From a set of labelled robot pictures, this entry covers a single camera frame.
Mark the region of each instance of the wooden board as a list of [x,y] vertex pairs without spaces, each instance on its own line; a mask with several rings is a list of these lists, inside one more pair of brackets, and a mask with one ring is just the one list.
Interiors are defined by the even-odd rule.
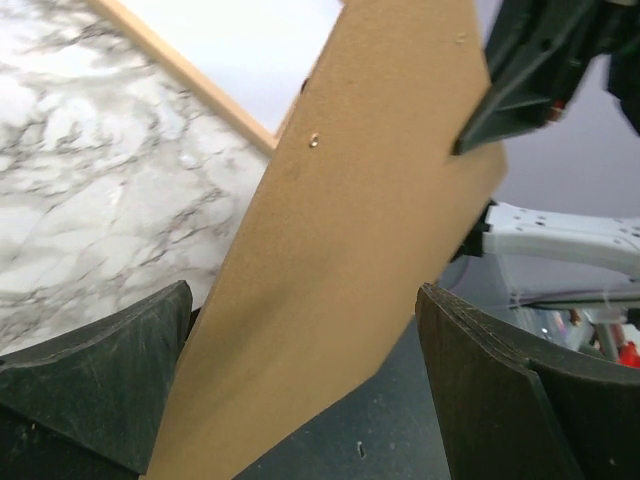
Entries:
[[230,479],[373,375],[505,174],[450,158],[488,80],[472,0],[351,0],[182,356],[151,480]]
[[342,8],[340,0],[87,2],[268,156]]

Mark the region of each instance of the brown board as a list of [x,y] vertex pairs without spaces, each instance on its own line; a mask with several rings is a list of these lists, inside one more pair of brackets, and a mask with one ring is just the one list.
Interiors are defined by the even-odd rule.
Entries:
[[148,478],[226,480],[380,367],[506,171],[449,151],[472,0],[351,0],[185,348]]

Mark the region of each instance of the marble countertop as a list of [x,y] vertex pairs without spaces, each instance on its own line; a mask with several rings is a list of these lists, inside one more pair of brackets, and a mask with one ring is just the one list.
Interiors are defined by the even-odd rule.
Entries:
[[187,280],[267,159],[83,0],[0,0],[0,354]]

